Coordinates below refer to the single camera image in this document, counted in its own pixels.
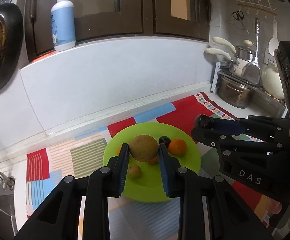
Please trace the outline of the white ceramic pot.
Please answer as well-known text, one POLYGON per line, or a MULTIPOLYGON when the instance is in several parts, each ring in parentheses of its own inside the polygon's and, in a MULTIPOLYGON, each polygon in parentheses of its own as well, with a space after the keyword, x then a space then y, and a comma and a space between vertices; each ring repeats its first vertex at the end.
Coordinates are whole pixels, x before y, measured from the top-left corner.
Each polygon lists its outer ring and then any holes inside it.
POLYGON ((268 63, 262 73, 262 86, 268 94, 278 100, 284 100, 284 92, 276 64, 268 63))

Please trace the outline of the steel stock pot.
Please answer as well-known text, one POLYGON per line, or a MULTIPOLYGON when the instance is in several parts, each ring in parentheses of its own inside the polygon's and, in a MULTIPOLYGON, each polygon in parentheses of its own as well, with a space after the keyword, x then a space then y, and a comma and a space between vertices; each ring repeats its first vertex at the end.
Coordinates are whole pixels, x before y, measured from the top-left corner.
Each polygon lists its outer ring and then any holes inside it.
POLYGON ((247 108, 253 99, 254 91, 247 86, 238 83, 226 76, 221 76, 217 93, 219 97, 228 104, 237 108, 247 108))

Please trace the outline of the tan round fruit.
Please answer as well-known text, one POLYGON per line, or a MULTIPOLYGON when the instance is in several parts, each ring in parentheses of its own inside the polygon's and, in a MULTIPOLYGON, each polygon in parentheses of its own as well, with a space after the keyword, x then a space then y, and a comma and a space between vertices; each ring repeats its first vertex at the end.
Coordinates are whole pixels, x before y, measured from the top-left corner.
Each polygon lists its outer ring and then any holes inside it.
POLYGON ((148 162, 157 156, 158 142, 151 136, 142 134, 129 143, 130 154, 140 162, 148 162))

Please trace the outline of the dark plum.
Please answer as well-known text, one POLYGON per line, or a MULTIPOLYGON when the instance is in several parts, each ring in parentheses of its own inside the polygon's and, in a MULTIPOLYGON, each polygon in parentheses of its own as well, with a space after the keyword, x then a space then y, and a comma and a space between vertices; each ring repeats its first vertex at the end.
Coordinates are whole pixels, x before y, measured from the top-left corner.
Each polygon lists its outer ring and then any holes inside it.
POLYGON ((161 136, 158 140, 159 144, 164 144, 166 146, 166 148, 169 147, 170 143, 171 143, 171 139, 167 136, 161 136))

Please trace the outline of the white handled saucepan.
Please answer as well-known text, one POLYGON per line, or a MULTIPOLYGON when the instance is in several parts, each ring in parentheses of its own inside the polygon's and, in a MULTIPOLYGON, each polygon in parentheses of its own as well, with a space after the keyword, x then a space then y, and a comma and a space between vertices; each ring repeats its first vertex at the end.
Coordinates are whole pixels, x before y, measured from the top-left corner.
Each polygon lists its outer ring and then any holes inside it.
POLYGON ((255 51, 249 48, 249 46, 234 46, 221 37, 213 37, 212 41, 227 47, 231 53, 217 48, 206 48, 204 52, 210 55, 223 56, 230 62, 229 71, 236 76, 242 77, 245 66, 255 59, 255 51))

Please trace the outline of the small orange mandarin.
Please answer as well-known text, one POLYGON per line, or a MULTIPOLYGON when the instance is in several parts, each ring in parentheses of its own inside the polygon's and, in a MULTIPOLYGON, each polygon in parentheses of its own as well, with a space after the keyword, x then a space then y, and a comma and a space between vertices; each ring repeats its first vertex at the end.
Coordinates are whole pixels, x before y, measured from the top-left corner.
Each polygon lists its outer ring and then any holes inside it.
POLYGON ((116 155, 119 155, 120 154, 121 149, 122 149, 122 146, 119 146, 119 148, 117 148, 116 155))

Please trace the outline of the black scissors on wall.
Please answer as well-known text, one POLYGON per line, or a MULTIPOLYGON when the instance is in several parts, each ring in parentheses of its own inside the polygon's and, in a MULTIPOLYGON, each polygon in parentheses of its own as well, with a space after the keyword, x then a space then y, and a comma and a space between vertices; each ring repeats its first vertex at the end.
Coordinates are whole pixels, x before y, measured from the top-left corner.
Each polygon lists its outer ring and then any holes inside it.
POLYGON ((242 29, 248 32, 248 28, 244 24, 244 18, 245 18, 244 13, 241 10, 237 10, 232 13, 232 16, 234 20, 238 21, 241 24, 242 29))

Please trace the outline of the small orange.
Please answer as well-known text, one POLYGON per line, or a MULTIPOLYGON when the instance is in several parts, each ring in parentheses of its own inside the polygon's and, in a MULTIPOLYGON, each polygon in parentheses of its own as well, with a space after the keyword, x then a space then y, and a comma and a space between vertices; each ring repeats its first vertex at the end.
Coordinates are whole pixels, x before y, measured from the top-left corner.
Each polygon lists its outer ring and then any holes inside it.
POLYGON ((142 170, 138 165, 130 165, 128 167, 128 176, 132 179, 140 178, 142 175, 142 170))

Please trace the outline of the steel sink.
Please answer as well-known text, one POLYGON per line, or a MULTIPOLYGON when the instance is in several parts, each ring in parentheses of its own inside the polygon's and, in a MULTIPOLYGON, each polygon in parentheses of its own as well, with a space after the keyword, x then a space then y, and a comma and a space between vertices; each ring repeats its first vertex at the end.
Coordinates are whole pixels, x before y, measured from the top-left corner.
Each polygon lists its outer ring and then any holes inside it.
POLYGON ((14 239, 17 232, 14 190, 4 190, 0 186, 0 236, 3 239, 14 239))

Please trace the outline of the orange with stem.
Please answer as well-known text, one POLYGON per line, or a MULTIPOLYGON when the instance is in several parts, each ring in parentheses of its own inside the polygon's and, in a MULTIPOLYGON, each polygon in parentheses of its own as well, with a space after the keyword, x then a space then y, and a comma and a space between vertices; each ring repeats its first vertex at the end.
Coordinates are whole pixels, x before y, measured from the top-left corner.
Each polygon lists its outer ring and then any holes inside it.
POLYGON ((151 164, 151 165, 157 164, 158 163, 158 155, 156 155, 153 159, 148 161, 148 163, 151 164))

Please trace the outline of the metal spatula turner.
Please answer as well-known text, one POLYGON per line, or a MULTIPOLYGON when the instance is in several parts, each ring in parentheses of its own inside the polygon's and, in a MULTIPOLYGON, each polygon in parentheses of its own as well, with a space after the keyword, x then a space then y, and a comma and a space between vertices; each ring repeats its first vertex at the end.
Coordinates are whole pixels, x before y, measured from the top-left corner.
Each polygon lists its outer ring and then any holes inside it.
POLYGON ((254 85, 259 85, 261 80, 261 68, 258 62, 258 50, 259 50, 259 32, 260 23, 259 18, 255 18, 255 40, 256 50, 254 60, 244 66, 242 70, 242 78, 254 85))

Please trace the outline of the colourful patchwork cloth mat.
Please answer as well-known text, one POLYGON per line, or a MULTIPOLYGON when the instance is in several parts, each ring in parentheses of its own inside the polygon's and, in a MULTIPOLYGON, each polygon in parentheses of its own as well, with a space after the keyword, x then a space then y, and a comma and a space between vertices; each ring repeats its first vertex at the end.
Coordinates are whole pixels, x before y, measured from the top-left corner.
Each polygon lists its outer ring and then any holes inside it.
MULTIPOLYGON (((27 155, 26 211, 30 216, 68 175, 82 178, 106 165, 118 154, 121 145, 135 136, 163 135, 182 139, 187 152, 180 163, 203 177, 219 172, 217 151, 193 142, 190 132, 197 115, 235 119, 249 115, 268 115, 269 109, 256 101, 240 109, 222 101, 217 95, 200 92, 161 105, 125 120, 104 126, 67 141, 53 144, 27 155)), ((180 211, 179 199, 169 199, 163 191, 157 161, 130 164, 139 167, 138 178, 127 178, 120 198, 110 198, 109 224, 112 239, 176 239, 180 211)))

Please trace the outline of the white metal shelf rack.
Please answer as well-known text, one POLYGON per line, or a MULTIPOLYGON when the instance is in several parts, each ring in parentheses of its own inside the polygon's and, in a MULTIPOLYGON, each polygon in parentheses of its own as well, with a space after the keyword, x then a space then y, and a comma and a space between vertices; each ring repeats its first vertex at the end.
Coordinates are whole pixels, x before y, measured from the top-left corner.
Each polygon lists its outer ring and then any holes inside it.
POLYGON ((261 86, 251 85, 231 74, 228 62, 216 63, 210 91, 237 108, 247 108, 255 103, 274 117, 284 118, 287 115, 284 100, 268 94, 261 86))

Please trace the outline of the large orange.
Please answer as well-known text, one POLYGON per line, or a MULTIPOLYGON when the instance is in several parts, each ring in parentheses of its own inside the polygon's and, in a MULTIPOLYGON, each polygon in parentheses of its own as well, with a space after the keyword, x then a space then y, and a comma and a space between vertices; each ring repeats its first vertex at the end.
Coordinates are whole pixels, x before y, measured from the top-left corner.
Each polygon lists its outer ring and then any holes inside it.
POLYGON ((174 139, 168 146, 168 151, 171 155, 176 157, 182 157, 185 155, 187 150, 187 144, 182 139, 174 139))

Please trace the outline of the black frying pan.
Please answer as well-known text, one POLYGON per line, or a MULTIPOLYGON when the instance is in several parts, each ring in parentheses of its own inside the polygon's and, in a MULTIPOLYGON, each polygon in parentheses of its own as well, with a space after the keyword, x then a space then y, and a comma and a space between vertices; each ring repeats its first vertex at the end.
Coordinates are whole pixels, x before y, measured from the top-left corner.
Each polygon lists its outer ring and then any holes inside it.
POLYGON ((19 7, 14 3, 0 5, 0 90, 16 69, 23 36, 24 25, 19 7))

